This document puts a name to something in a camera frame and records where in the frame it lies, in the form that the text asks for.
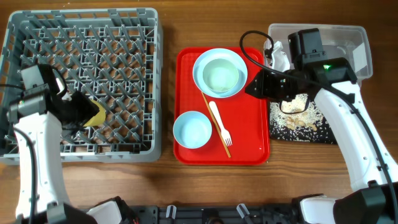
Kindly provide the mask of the yellow plastic cup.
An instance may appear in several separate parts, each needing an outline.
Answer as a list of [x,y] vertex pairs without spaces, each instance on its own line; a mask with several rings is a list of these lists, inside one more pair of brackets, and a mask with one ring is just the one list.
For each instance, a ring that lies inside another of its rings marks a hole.
[[106,110],[103,108],[103,106],[95,100],[91,100],[91,102],[98,107],[99,111],[96,113],[95,116],[93,116],[89,121],[87,121],[83,125],[84,127],[99,126],[103,124],[106,120]]

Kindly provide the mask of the white napkin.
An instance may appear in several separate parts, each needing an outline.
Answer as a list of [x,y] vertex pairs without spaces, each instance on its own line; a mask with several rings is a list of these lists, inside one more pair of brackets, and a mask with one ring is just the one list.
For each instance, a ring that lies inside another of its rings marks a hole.
[[283,46],[280,41],[274,43],[274,47],[271,53],[272,65],[271,69],[279,72],[285,72],[290,69],[290,62],[287,54],[283,51]]

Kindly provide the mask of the green bowl with rice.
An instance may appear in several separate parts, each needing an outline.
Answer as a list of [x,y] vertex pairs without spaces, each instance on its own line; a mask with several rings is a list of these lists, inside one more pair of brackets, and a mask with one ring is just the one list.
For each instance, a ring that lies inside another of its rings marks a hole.
[[204,66],[203,81],[213,92],[227,92],[236,86],[238,80],[239,71],[229,60],[218,58]]

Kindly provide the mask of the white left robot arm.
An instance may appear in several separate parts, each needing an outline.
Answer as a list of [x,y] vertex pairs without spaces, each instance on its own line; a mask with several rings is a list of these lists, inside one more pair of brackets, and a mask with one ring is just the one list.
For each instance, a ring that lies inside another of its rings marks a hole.
[[26,90],[11,103],[9,121],[20,157],[17,222],[46,223],[48,212],[57,208],[75,212],[63,178],[61,137],[103,123],[104,108],[79,91],[66,99],[59,91]]

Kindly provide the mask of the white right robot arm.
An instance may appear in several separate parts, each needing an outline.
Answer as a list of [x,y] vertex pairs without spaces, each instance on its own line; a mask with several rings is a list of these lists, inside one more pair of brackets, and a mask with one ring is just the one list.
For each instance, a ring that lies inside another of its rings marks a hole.
[[270,101],[306,93],[328,121],[346,162],[353,193],[341,199],[297,198],[296,223],[397,223],[397,163],[366,111],[345,58],[305,62],[285,72],[262,67],[245,92]]

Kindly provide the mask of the grey plastic dishwasher rack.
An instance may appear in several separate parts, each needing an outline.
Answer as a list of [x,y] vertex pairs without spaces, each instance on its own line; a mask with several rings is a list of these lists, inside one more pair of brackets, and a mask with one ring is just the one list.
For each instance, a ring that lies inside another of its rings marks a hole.
[[21,71],[54,66],[69,93],[105,110],[102,124],[61,138],[65,162],[154,162],[161,155],[163,30],[153,8],[16,11],[1,47],[1,162],[19,163],[9,104],[21,94]]

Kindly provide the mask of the clear plastic bin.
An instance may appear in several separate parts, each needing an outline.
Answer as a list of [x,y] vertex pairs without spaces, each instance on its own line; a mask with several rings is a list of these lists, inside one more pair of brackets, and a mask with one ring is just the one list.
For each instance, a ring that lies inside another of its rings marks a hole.
[[361,26],[273,23],[269,26],[267,34],[274,42],[280,42],[281,51],[290,60],[288,35],[312,28],[319,29],[323,48],[328,58],[344,57],[347,59],[357,76],[359,85],[373,75],[368,36],[366,30]]

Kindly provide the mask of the red plastic tray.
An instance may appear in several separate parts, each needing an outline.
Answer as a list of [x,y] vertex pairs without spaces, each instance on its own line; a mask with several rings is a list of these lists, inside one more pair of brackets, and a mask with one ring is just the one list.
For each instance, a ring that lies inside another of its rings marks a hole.
[[206,47],[188,47],[180,51],[175,75],[175,116],[199,111],[209,117],[206,103],[214,101],[232,145],[224,147],[216,129],[209,141],[198,149],[174,143],[174,155],[184,164],[208,166],[253,166],[264,163],[270,154],[267,101],[258,100],[241,88],[227,98],[202,96],[193,79],[193,66]]

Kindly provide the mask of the white plastic fork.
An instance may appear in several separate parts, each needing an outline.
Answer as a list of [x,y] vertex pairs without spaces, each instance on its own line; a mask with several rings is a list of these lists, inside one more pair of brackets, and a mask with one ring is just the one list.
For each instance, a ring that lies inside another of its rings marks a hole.
[[210,106],[211,112],[213,113],[213,116],[216,119],[219,129],[221,131],[221,137],[223,138],[223,140],[227,146],[231,146],[233,144],[231,135],[230,135],[229,131],[224,127],[224,124],[221,119],[221,115],[220,115],[220,112],[218,110],[216,103],[214,101],[211,101],[211,102],[209,102],[209,106]]

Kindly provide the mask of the wooden chopstick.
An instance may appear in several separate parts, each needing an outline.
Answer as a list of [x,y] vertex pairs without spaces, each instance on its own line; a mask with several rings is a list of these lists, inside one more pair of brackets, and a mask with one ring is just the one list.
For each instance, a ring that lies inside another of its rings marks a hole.
[[203,92],[201,93],[201,95],[202,95],[203,100],[204,100],[204,102],[205,102],[205,104],[206,104],[206,107],[208,108],[208,111],[209,111],[209,113],[210,113],[210,116],[211,116],[211,118],[212,118],[212,120],[213,120],[213,122],[214,122],[214,124],[215,124],[216,131],[217,131],[217,133],[218,133],[218,136],[219,136],[220,139],[221,139],[221,142],[222,142],[222,145],[223,145],[223,147],[224,147],[224,149],[225,149],[225,151],[226,151],[227,157],[228,157],[228,158],[231,158],[231,153],[230,153],[230,151],[229,151],[229,149],[228,149],[229,146],[227,146],[227,145],[225,144],[223,138],[221,137],[221,131],[220,131],[220,129],[219,129],[219,126],[218,126],[218,124],[217,124],[217,122],[216,122],[215,117],[213,116],[213,113],[212,113],[211,110],[210,110],[210,106],[209,106],[209,102],[210,102],[210,101],[208,101],[208,100],[206,99],[206,96],[205,96],[205,94],[204,94]]

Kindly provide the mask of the light blue plate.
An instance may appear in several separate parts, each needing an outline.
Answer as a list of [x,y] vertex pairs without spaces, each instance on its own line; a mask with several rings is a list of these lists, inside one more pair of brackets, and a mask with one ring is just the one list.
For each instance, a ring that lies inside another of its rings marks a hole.
[[[235,87],[231,90],[224,93],[217,93],[211,91],[203,81],[203,69],[204,66],[211,60],[214,59],[226,59],[232,62],[239,71],[239,80]],[[229,98],[235,94],[237,94],[246,84],[248,79],[248,68],[244,62],[244,60],[239,56],[236,52],[228,49],[215,48],[211,50],[207,50],[202,53],[194,63],[193,66],[193,80],[204,94],[213,97],[213,98]]]

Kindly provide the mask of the light blue bowl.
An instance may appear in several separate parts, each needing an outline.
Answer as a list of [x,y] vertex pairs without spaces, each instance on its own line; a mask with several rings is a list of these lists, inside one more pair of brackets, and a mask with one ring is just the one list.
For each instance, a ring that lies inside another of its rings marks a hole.
[[211,138],[212,125],[199,111],[187,111],[175,120],[173,134],[176,142],[187,149],[198,149]]

